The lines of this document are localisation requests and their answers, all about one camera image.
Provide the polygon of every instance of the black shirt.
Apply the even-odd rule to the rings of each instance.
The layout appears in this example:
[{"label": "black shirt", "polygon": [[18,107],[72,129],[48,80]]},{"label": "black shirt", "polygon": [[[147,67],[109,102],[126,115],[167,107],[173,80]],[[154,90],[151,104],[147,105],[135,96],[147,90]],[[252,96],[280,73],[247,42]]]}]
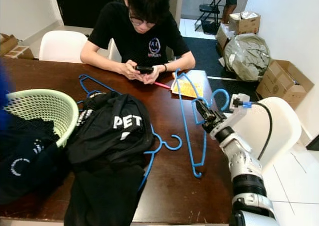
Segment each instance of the black shirt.
[{"label": "black shirt", "polygon": [[174,51],[175,56],[189,51],[171,14],[161,24],[139,34],[131,23],[124,0],[104,6],[89,41],[107,49],[111,38],[122,56],[122,62],[132,60],[142,66],[167,63],[166,46]]}]

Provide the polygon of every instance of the white chair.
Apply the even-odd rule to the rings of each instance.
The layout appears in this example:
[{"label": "white chair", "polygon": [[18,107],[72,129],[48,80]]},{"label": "white chair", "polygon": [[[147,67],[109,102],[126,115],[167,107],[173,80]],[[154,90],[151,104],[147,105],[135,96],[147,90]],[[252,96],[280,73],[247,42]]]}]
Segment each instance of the white chair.
[{"label": "white chair", "polygon": [[118,48],[116,47],[116,44],[114,42],[114,39],[111,39],[110,49],[109,49],[109,59],[117,62],[122,62],[122,57],[119,53]]},{"label": "white chair", "polygon": [[[269,97],[259,102],[268,107],[273,119],[272,134],[260,159],[264,173],[298,141],[301,125],[298,116],[285,100]],[[269,132],[266,110],[259,105],[253,105],[233,129],[252,147],[253,155],[258,158]]]},{"label": "white chair", "polygon": [[80,54],[87,39],[75,31],[49,31],[42,38],[39,60],[82,63]]}]

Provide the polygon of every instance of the wooden table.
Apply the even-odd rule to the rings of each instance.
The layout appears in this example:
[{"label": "wooden table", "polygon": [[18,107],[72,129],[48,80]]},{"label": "wooden table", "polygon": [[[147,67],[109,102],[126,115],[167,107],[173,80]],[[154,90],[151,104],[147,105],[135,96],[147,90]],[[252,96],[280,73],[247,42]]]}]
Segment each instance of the wooden table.
[{"label": "wooden table", "polygon": [[[150,113],[155,131],[172,147],[177,146],[172,134],[179,135],[183,146],[178,151],[162,148],[157,153],[146,186],[139,201],[133,222],[161,224],[226,224],[231,214],[232,188],[227,158],[216,141],[207,139],[205,166],[201,179],[194,177],[182,122],[178,96],[168,90],[129,81],[121,75],[99,70],[85,64],[45,62],[22,59],[3,59],[15,90],[47,88],[62,91],[75,101],[83,100],[78,76],[87,74],[120,93],[129,93],[141,100]],[[204,82],[204,97],[211,89],[204,71],[190,71],[191,79]],[[170,73],[159,77],[158,82],[170,85]],[[106,89],[87,80],[89,90]],[[183,101],[188,131],[195,162],[200,162],[203,145],[203,129],[194,123],[189,99]],[[70,199],[74,176],[71,173],[63,185],[46,194],[29,194],[17,202],[0,207],[3,219],[31,221],[63,221]]]}]

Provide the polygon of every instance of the red pen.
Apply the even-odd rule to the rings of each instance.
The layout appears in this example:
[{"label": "red pen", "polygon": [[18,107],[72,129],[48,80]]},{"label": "red pen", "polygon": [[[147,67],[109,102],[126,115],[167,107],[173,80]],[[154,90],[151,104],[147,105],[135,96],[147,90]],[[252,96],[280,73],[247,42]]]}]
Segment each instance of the red pen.
[{"label": "red pen", "polygon": [[170,90],[170,87],[168,85],[164,85],[164,84],[158,83],[158,82],[154,82],[154,84]]}]

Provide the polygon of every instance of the black cable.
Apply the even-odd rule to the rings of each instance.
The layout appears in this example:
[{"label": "black cable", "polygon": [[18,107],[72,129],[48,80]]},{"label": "black cable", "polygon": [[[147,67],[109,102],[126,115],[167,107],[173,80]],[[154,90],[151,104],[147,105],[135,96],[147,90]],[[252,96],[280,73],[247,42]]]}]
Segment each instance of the black cable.
[{"label": "black cable", "polygon": [[265,145],[263,147],[263,149],[261,150],[259,156],[258,156],[258,160],[261,159],[261,157],[263,156],[266,148],[267,148],[267,145],[268,145],[268,142],[269,142],[269,139],[270,139],[270,136],[271,136],[271,133],[273,131],[273,118],[271,117],[271,113],[270,113],[270,110],[267,108],[266,105],[262,104],[262,103],[259,103],[259,102],[252,102],[253,105],[259,105],[261,107],[263,107],[266,111],[267,111],[267,114],[268,114],[268,117],[269,117],[269,132],[268,132],[268,136],[267,136],[267,139],[266,139],[266,142],[265,142]]}]

